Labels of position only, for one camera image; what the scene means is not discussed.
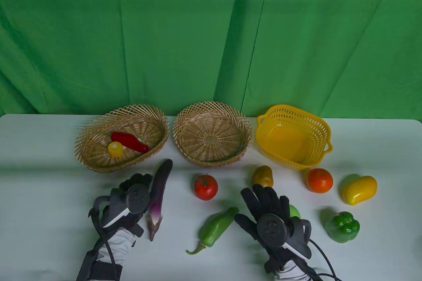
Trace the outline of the person's right hand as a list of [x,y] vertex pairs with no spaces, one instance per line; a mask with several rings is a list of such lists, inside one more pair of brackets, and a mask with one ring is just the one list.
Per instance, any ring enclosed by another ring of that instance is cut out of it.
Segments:
[[312,226],[308,220],[291,217],[289,199],[278,196],[271,187],[255,184],[241,190],[244,202],[253,216],[237,214],[235,222],[256,240],[267,252],[269,259],[265,271],[293,272],[288,265],[299,271],[305,280],[317,280],[315,271],[306,260],[312,257],[309,241]]

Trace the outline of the person's left hand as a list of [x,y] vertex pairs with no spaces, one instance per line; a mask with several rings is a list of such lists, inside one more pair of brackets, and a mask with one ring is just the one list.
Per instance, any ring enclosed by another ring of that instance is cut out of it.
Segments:
[[119,228],[141,237],[143,228],[138,224],[152,202],[151,174],[134,174],[113,188],[110,195],[95,199],[89,217],[100,236],[111,236]]

